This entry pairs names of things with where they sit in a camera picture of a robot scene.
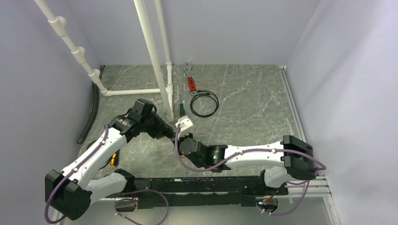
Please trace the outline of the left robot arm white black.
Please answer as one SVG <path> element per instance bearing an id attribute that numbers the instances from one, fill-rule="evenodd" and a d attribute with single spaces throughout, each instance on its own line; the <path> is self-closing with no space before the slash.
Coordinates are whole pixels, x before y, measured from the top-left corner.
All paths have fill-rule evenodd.
<path id="1" fill-rule="evenodd" d="M 153 139 L 166 137 L 178 141 L 179 131 L 157 115 L 156 106 L 145 99 L 138 99 L 126 113 L 114 117 L 104 125 L 104 132 L 98 140 L 78 159 L 60 172 L 51 170 L 45 176 L 45 220 L 49 224 L 52 207 L 63 214 L 62 218 L 80 218 L 94 202 L 113 194 L 128 197 L 134 193 L 150 191 L 139 189 L 135 176 L 124 169 L 117 169 L 110 175 L 94 179 L 95 173 L 118 150 L 141 133 Z"/>

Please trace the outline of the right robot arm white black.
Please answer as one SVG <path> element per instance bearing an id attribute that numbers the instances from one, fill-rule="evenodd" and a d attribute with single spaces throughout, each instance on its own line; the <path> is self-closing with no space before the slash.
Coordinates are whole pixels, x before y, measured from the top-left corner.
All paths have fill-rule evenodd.
<path id="1" fill-rule="evenodd" d="M 259 190 L 269 195 L 282 184 L 296 180 L 316 178 L 315 158 L 310 144 L 285 135 L 275 143 L 257 146 L 204 145 L 186 136 L 175 144 L 177 156 L 185 156 L 194 172 L 215 172 L 246 166 L 267 166 L 264 178 L 259 181 Z"/>

